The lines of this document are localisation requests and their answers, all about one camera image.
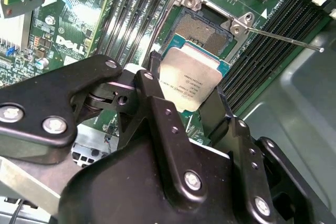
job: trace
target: silver screw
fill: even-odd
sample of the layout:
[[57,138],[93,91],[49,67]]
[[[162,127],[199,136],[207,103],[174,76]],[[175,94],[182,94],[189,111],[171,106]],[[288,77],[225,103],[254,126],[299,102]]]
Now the silver screw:
[[193,172],[186,172],[184,174],[184,181],[186,182],[187,186],[194,191],[200,190],[202,185],[199,177]]
[[60,134],[67,129],[67,123],[61,118],[51,117],[43,121],[42,127],[50,134]]
[[153,76],[152,76],[152,74],[150,74],[150,73],[145,73],[144,74],[148,79],[150,79],[150,80],[153,80],[154,78],[153,78]]
[[246,124],[244,123],[243,120],[238,120],[238,123],[239,123],[242,127],[246,127]]
[[110,68],[116,68],[117,67],[117,65],[112,60],[106,61],[105,64]]
[[268,144],[269,147],[272,147],[272,148],[275,147],[275,146],[274,146],[274,143],[272,143],[271,140],[267,140],[266,142],[267,142],[267,144]]
[[267,203],[262,198],[256,197],[254,201],[256,203],[259,212],[261,212],[265,216],[270,215],[271,211],[269,210]]
[[23,118],[22,109],[16,106],[8,105],[0,107],[0,121],[5,123],[15,123]]

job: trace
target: hole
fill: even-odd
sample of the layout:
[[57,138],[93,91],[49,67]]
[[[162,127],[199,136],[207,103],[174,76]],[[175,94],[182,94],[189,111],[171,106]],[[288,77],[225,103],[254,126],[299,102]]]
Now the hole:
[[117,102],[119,105],[125,105],[127,103],[127,97],[122,95],[118,97]]
[[174,127],[172,127],[172,132],[173,132],[174,134],[177,134],[177,133],[179,132],[179,130],[178,130],[178,128],[176,128],[176,127],[174,126]]
[[72,111],[75,112],[77,109],[77,104],[74,104],[73,106],[71,106],[71,108],[72,108]]
[[248,150],[250,151],[250,153],[251,153],[252,155],[255,155],[255,154],[256,154],[256,151],[255,151],[254,149],[250,148],[250,149],[248,149]]
[[251,19],[252,19],[251,14],[246,15],[245,19],[246,19],[247,22],[251,21]]
[[258,165],[256,164],[256,163],[254,163],[254,162],[252,162],[252,167],[255,169],[255,170],[257,170],[259,167],[258,167]]
[[91,152],[91,155],[92,155],[93,157],[97,157],[97,156],[99,155],[99,150],[97,150],[97,149],[93,149],[92,152]]
[[72,153],[72,158],[73,158],[74,160],[78,160],[79,157],[80,157],[80,154],[79,154],[79,153],[77,153],[77,152],[73,152],[73,153]]
[[285,219],[285,221],[294,217],[295,206],[287,194],[281,193],[278,195],[273,200],[273,205],[279,214]]

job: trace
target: metal frame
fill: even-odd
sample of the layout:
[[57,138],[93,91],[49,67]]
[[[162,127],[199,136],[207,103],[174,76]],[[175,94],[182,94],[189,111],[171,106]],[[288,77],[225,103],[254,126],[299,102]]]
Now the metal frame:
[[[118,212],[113,218],[120,221],[129,209],[117,211],[118,205],[109,203],[111,197],[128,204],[139,199],[157,201],[155,211],[146,204],[132,209],[127,218],[138,223],[148,223],[157,215],[169,218],[179,211],[191,223],[201,217],[209,222],[220,217],[232,223],[286,223],[286,214],[293,215],[297,223],[335,222],[281,150],[271,140],[255,141],[246,123],[233,116],[217,88],[200,107],[200,116],[205,135],[215,149],[228,153],[230,159],[191,144],[175,105],[164,99],[157,79],[159,72],[155,70],[159,58],[156,52],[151,54],[149,69],[153,73],[139,70],[134,75],[122,73],[108,57],[94,56],[1,89],[0,105],[20,107],[24,116],[17,122],[0,122],[0,152],[21,159],[2,158],[0,180],[52,215],[57,214],[60,199],[60,224],[106,223],[101,222],[102,217],[109,223],[112,212]],[[50,83],[56,93],[46,88]],[[30,91],[23,98],[22,88]],[[38,97],[36,94],[43,94],[38,103],[43,113],[31,117],[34,105],[26,99]],[[121,97],[127,97],[127,102],[120,102]],[[77,134],[75,125],[98,115],[102,109],[118,113],[118,151],[79,171],[68,154]],[[66,130],[59,134],[42,132],[41,123],[48,116],[62,118]],[[30,127],[22,126],[23,122],[27,124],[25,119],[31,120]],[[27,157],[5,151],[13,150],[17,141],[31,152],[38,142],[49,153],[41,159],[34,152]],[[55,141],[64,145],[57,146]],[[44,165],[51,161],[59,164]],[[282,176],[277,179],[275,190],[271,182],[276,173]],[[143,182],[137,183],[136,193],[132,192],[133,183],[138,181]],[[148,187],[146,181],[156,186]],[[160,193],[153,195],[153,188]],[[288,209],[274,206],[279,193],[290,198],[283,204]],[[92,205],[102,207],[90,211],[88,206]],[[292,205],[298,211],[290,213]],[[182,215],[174,221],[188,223]]]

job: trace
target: expansion slot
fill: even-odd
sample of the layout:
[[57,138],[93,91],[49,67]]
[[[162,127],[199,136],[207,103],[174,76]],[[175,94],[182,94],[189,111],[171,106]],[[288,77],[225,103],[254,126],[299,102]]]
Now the expansion slot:
[[117,26],[115,30],[111,33],[110,41],[105,51],[106,55],[114,56],[115,44],[117,42],[117,39],[119,38],[120,35],[122,36],[124,35],[124,32],[120,33],[121,28],[124,26],[124,23],[126,22],[126,17],[128,16],[129,12],[131,12],[133,8],[136,8],[137,4],[138,4],[137,0],[126,0],[126,5],[122,9],[120,18],[117,21]]
[[[286,0],[264,30],[303,40],[323,18],[307,0]],[[232,110],[236,112],[295,49],[284,41],[255,36],[220,83]]]
[[143,38],[145,32],[147,31],[147,29],[148,29],[148,27],[149,27],[149,25],[150,25],[150,23],[151,23],[151,21],[154,17],[154,14],[155,14],[157,8],[159,7],[160,1],[161,0],[154,0],[154,3],[153,3],[152,8],[150,10],[150,13],[147,16],[147,19],[145,20],[145,23],[142,25],[140,31],[138,32],[138,35],[136,36],[136,39],[134,40],[134,43],[132,44],[127,62],[133,60],[135,52],[138,49],[138,46],[140,44],[140,41]]

